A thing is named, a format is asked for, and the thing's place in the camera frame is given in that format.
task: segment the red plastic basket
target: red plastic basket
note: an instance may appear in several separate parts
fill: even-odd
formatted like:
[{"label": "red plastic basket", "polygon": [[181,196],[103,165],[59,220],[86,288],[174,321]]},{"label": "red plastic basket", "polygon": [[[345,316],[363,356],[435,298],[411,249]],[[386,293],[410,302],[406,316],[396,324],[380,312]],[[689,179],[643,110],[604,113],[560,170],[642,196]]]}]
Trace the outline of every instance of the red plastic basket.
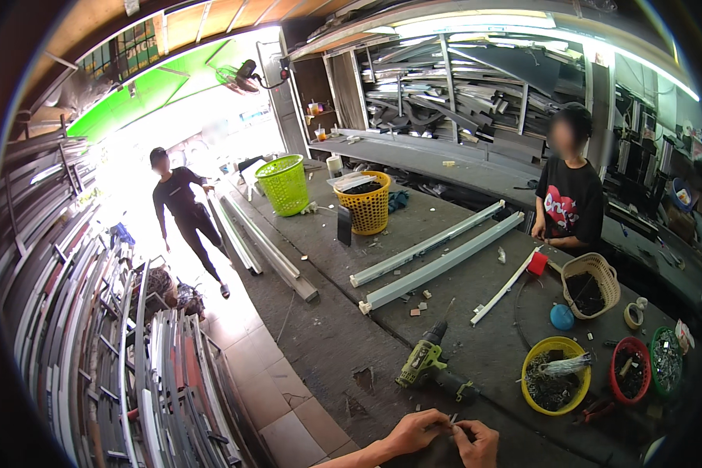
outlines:
[{"label": "red plastic basket", "polygon": [[[644,366],[642,370],[642,387],[640,387],[637,396],[631,400],[621,393],[619,383],[616,381],[616,372],[614,372],[614,369],[616,369],[616,354],[621,350],[637,352],[642,357],[642,365]],[[614,392],[614,398],[622,404],[636,404],[645,396],[645,393],[647,393],[647,388],[650,386],[652,378],[650,353],[647,351],[645,344],[633,336],[627,336],[627,338],[621,340],[619,344],[616,345],[616,348],[614,348],[614,354],[611,357],[611,368],[608,370],[608,380],[611,382],[611,390]]]}]

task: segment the basket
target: basket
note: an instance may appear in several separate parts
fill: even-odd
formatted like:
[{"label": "basket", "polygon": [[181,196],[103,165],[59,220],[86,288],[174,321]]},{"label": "basket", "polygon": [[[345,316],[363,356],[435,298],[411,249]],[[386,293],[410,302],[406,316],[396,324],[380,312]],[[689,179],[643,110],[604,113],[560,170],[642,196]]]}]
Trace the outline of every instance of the basket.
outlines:
[{"label": "basket", "polygon": [[291,154],[272,160],[255,172],[273,210],[280,216],[295,215],[309,204],[303,159],[300,154]]},{"label": "basket", "polygon": [[[598,282],[603,302],[606,303],[606,307],[592,315],[585,315],[580,312],[570,296],[570,291],[567,289],[567,278],[585,272],[593,275]],[[562,268],[562,286],[564,286],[564,298],[567,300],[567,303],[570,304],[572,313],[575,314],[575,317],[583,320],[605,314],[611,307],[616,305],[621,298],[621,288],[616,279],[616,269],[608,264],[606,258],[603,258],[602,255],[595,252],[581,255],[564,264],[564,268]]]},{"label": "basket", "polygon": [[371,236],[381,232],[388,225],[390,177],[377,171],[362,171],[362,174],[377,176],[376,181],[383,184],[382,188],[360,195],[339,192],[335,187],[333,191],[338,196],[338,203],[351,212],[351,231],[354,234]]},{"label": "basket", "polygon": [[[653,339],[650,341],[650,361],[651,361],[651,373],[653,374],[653,385],[655,387],[655,391],[658,392],[658,395],[667,398],[669,397],[673,392],[676,391],[676,388],[681,384],[681,375],[679,375],[678,382],[676,383],[676,386],[670,391],[667,392],[665,391],[665,388],[663,388],[662,385],[660,385],[660,382],[658,381],[658,372],[657,372],[657,367],[655,366],[655,361],[656,361],[656,356],[655,356],[655,342],[658,340],[658,335],[660,335],[661,332],[664,330],[671,330],[667,326],[661,326],[658,330],[655,330],[655,333],[653,333]],[[674,349],[678,353],[678,359],[682,360],[682,355],[681,355],[681,346],[679,346],[678,340],[674,339]]]},{"label": "basket", "polygon": [[[616,353],[624,349],[637,352],[637,354],[642,358],[643,365],[642,386],[640,387],[639,393],[635,396],[635,398],[631,399],[625,397],[624,394],[621,393],[621,388],[619,388],[619,383],[616,380]],[[619,403],[629,406],[640,401],[642,397],[645,396],[645,393],[647,393],[647,388],[650,386],[651,374],[650,353],[647,351],[645,343],[639,341],[633,336],[627,336],[627,338],[621,340],[619,344],[616,345],[616,348],[614,348],[614,354],[611,357],[611,368],[608,370],[608,381],[611,383],[611,390]]]},{"label": "basket", "polygon": [[533,348],[531,348],[530,351],[528,351],[528,355],[525,357],[525,361],[523,362],[523,375],[522,379],[520,380],[520,388],[523,390],[523,398],[534,410],[550,417],[560,417],[561,415],[567,414],[574,410],[577,405],[580,404],[582,399],[585,398],[585,395],[588,394],[588,388],[590,388],[590,367],[586,367],[581,372],[577,373],[577,377],[580,379],[580,388],[577,390],[574,398],[572,398],[567,406],[561,408],[559,411],[549,411],[547,409],[543,409],[542,407],[538,406],[535,401],[533,401],[531,394],[528,393],[528,384],[525,382],[525,370],[528,368],[528,363],[537,354],[551,350],[564,351],[564,357],[567,359],[585,354],[585,350],[582,349],[582,346],[564,336],[550,336],[547,339],[539,341],[535,346],[533,346]]}]

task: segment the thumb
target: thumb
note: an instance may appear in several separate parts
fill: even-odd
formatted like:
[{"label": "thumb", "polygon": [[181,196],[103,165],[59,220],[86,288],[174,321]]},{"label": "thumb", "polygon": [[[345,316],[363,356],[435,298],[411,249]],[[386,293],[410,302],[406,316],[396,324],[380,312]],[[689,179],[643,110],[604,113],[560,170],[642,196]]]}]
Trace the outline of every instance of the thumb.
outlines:
[{"label": "thumb", "polygon": [[468,440],[468,436],[459,426],[452,426],[452,438],[455,440],[457,448],[461,452],[471,447],[471,441]]}]

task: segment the person in black clothes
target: person in black clothes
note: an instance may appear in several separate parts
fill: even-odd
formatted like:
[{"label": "person in black clothes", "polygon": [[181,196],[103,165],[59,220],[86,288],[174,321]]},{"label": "person in black clothes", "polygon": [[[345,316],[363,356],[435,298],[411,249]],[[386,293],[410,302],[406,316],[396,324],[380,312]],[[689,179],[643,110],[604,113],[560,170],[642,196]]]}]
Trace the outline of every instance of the person in black clothes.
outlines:
[{"label": "person in black clothes", "polygon": [[597,248],[603,227],[603,188],[582,149],[593,135],[587,108],[571,103],[554,114],[549,143],[559,157],[546,162],[536,188],[536,220],[531,236],[567,253]]},{"label": "person in black clothes", "polygon": [[208,185],[205,177],[196,175],[193,171],[186,167],[169,169],[169,156],[166,150],[162,147],[154,148],[151,151],[151,169],[161,176],[161,180],[153,189],[153,206],[156,209],[156,217],[159,218],[161,226],[161,236],[166,244],[166,251],[171,252],[169,243],[166,241],[166,225],[164,223],[164,205],[169,208],[169,211],[174,216],[174,223],[177,224],[179,232],[182,234],[185,242],[195,252],[200,262],[206,268],[206,271],[221,284],[221,295],[225,299],[229,298],[229,287],[219,278],[215,267],[208,258],[203,243],[197,235],[197,230],[205,234],[206,238],[213,243],[226,256],[224,243],[221,236],[218,234],[210,215],[206,210],[205,205],[195,202],[195,193],[190,189],[190,183],[196,183],[203,187],[207,193],[213,190],[213,186]]}]

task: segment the left hand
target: left hand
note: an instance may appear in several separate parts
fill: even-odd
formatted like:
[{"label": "left hand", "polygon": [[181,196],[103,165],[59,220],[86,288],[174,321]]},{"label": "left hand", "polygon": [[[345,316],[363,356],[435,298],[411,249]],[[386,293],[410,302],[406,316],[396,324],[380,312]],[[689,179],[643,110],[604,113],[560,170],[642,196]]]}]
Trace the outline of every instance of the left hand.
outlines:
[{"label": "left hand", "polygon": [[383,439],[388,454],[413,453],[423,449],[442,432],[450,431],[450,419],[432,408],[419,413],[406,414],[393,431]]}]

